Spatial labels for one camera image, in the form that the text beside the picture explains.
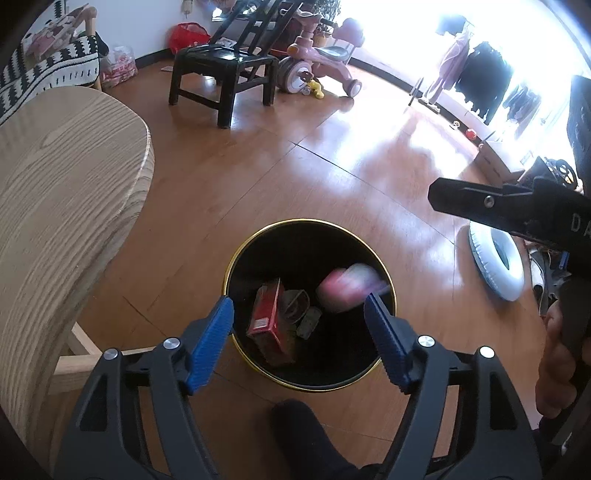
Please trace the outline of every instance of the hand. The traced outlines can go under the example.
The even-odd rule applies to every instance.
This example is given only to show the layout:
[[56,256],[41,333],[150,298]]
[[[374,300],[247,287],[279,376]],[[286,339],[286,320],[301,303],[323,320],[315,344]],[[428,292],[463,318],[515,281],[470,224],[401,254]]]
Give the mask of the hand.
[[[559,301],[552,304],[543,321],[546,341],[538,369],[540,378],[535,385],[535,405],[544,417],[553,419],[577,396],[575,387],[570,383],[576,361],[560,342],[562,312]],[[583,342],[583,361],[591,365],[591,338]]]

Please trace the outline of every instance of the pink tricycle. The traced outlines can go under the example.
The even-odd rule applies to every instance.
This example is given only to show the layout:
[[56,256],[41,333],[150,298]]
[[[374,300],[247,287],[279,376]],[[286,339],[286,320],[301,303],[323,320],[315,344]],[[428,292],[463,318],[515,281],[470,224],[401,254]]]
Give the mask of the pink tricycle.
[[[342,26],[322,19],[320,14],[312,14],[298,10],[294,18],[298,20],[303,30],[295,43],[289,46],[287,54],[279,63],[277,85],[287,93],[298,93],[309,81],[315,78],[331,77],[343,85],[345,93],[353,98],[360,91],[362,84],[351,75],[347,64],[356,48],[363,46],[365,37],[363,28],[353,18],[348,18]],[[332,37],[335,40],[347,42],[346,47],[333,45],[331,47],[313,47],[312,37],[318,24],[322,22],[334,28]]]

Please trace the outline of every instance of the trash can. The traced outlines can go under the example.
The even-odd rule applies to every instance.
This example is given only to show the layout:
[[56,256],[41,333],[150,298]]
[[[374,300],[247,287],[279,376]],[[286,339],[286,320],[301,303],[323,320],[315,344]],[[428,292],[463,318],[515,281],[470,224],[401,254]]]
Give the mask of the trash can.
[[[351,385],[380,361],[363,318],[363,305],[332,314],[319,304],[316,288],[335,268],[367,264],[390,285],[382,300],[396,313],[396,295],[384,264],[363,240],[322,220],[284,220],[266,226],[234,254],[223,293],[234,302],[232,338],[246,362],[275,382],[295,390],[324,392]],[[308,340],[296,339],[291,365],[272,367],[247,337],[257,289],[280,278],[285,289],[304,289],[323,314]]]

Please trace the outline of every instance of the black sock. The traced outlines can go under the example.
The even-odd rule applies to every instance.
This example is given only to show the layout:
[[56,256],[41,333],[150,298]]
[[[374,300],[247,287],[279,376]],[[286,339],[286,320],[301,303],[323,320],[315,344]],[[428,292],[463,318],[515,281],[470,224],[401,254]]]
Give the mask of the black sock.
[[271,427],[294,480],[332,480],[358,471],[335,449],[305,403],[277,404],[271,410]]

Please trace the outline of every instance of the cardboard box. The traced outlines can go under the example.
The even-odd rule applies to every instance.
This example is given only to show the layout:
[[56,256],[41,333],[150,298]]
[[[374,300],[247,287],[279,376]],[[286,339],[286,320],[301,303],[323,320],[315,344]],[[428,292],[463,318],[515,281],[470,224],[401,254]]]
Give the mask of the cardboard box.
[[258,289],[246,333],[273,367],[294,362],[294,338],[288,331],[281,308],[283,292],[279,278]]
[[521,162],[515,159],[499,141],[484,142],[474,163],[495,187],[500,187],[504,183],[516,183],[525,172]]

